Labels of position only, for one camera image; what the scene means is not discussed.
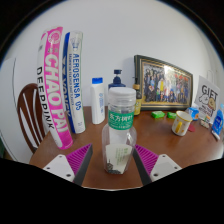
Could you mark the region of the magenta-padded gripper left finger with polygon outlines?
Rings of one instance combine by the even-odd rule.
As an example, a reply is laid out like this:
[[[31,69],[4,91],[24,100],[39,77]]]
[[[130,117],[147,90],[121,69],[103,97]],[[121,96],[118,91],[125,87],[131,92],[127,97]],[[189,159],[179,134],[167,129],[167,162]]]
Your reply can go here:
[[[87,144],[68,155],[57,155],[44,170],[81,186],[92,154],[92,145]]]

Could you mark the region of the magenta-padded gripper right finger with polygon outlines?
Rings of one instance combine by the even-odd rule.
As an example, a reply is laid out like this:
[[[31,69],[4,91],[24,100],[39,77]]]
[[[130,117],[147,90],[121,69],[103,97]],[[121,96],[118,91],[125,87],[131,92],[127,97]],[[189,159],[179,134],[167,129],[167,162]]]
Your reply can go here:
[[[143,146],[136,145],[133,157],[143,185],[150,184],[181,170],[168,155],[157,155]]]

